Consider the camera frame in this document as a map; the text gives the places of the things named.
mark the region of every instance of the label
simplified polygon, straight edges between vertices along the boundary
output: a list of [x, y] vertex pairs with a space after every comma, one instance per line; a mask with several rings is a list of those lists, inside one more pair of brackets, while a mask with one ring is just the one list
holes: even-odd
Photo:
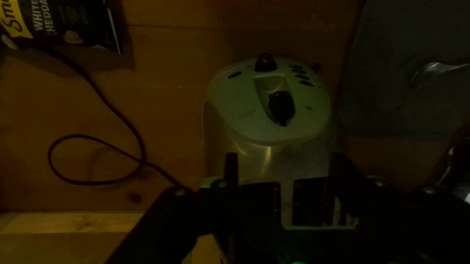
[[0, 0], [0, 23], [12, 38], [33, 38], [18, 0]]

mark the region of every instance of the kettle lid button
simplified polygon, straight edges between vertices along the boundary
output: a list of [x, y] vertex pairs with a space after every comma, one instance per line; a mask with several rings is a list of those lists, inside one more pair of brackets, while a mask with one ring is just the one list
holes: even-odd
[[277, 60], [274, 58], [272, 54], [268, 54], [268, 53], [262, 54], [255, 64], [256, 72], [272, 72], [277, 69], [278, 69]]

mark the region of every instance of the white kettle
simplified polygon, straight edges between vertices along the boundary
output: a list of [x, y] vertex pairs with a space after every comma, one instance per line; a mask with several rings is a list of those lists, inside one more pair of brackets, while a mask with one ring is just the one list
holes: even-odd
[[328, 176], [331, 116], [331, 97], [309, 66], [269, 54], [231, 64], [206, 95], [208, 174], [222, 176], [227, 154], [237, 152], [241, 185], [281, 182], [290, 204], [297, 179]]

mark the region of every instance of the wire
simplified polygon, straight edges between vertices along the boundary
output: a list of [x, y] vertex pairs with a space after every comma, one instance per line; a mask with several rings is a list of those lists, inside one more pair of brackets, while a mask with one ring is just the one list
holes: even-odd
[[[139, 144], [139, 149], [140, 149], [140, 155], [136, 157], [121, 148], [118, 148], [117, 145], [112, 145], [100, 138], [92, 136], [92, 135], [86, 135], [86, 133], [71, 133], [71, 135], [65, 135], [61, 136], [59, 139], [56, 139], [48, 151], [48, 163], [50, 166], [50, 168], [53, 170], [53, 173], [64, 182], [68, 182], [71, 185], [83, 185], [83, 186], [100, 186], [100, 185], [114, 185], [114, 183], [119, 183], [119, 182], [125, 182], [130, 180], [133, 177], [136, 177], [144, 167], [150, 167], [153, 170], [156, 170], [158, 173], [161, 173], [166, 180], [169, 180], [172, 185], [178, 186], [178, 188], [186, 188], [180, 180], [177, 180], [171, 173], [168, 173], [165, 168], [162, 168], [158, 164], [149, 163], [147, 161], [147, 149], [146, 149], [146, 144], [143, 141], [143, 136], [140, 135], [140, 132], [137, 130], [137, 127], [133, 124], [133, 122], [124, 114], [121, 113], [109, 100], [108, 97], [102, 92], [102, 89], [99, 88], [99, 85], [90, 78], [90, 75], [74, 60], [71, 60], [70, 57], [64, 56], [62, 53], [58, 53], [53, 48], [46, 48], [46, 47], [40, 47], [37, 48], [46, 54], [49, 54], [50, 57], [55, 57], [56, 60], [59, 60], [61, 63], [64, 63], [65, 66], [68, 66], [70, 69], [75, 70], [81, 78], [84, 78], [90, 86], [93, 88], [93, 91], [97, 94], [97, 97], [102, 100], [102, 102], [114, 113], [118, 116], [119, 120], [122, 120], [122, 123], [131, 130], [131, 133], [134, 135], [137, 144]], [[122, 176], [122, 177], [117, 177], [117, 179], [109, 179], [109, 180], [77, 180], [72, 177], [65, 176], [64, 173], [59, 171], [59, 168], [55, 164], [53, 155], [56, 148], [68, 141], [74, 141], [74, 139], [86, 139], [86, 141], [93, 141], [102, 145], [106, 145], [109, 148], [112, 148], [114, 151], [137, 161], [137, 167]]]

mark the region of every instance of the wooden panel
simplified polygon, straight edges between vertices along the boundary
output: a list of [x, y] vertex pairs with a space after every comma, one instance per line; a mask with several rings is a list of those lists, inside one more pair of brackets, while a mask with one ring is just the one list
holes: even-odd
[[[271, 51], [321, 64], [335, 94], [359, 6], [359, 0], [127, 0], [119, 17], [133, 26], [124, 28], [124, 56], [72, 47], [62, 51], [137, 124], [150, 161], [197, 188], [205, 177], [205, 92], [213, 73]], [[106, 188], [71, 186], [53, 176], [46, 152], [65, 133], [96, 135], [139, 154], [127, 127], [55, 58], [33, 50], [2, 50], [0, 88], [0, 210], [140, 211], [169, 186], [150, 170]], [[56, 161], [77, 179], [118, 177], [136, 166], [80, 141], [61, 148]]]
[[102, 264], [125, 233], [0, 234], [2, 262]]
[[2, 214], [0, 234], [128, 233], [143, 212], [24, 212]]
[[[140, 217], [140, 212], [0, 214], [2, 262], [105, 262]], [[221, 264], [221, 259], [225, 256], [215, 236], [206, 234], [183, 262]]]
[[362, 0], [124, 0], [112, 1], [127, 25], [183, 28], [328, 28], [354, 22]]

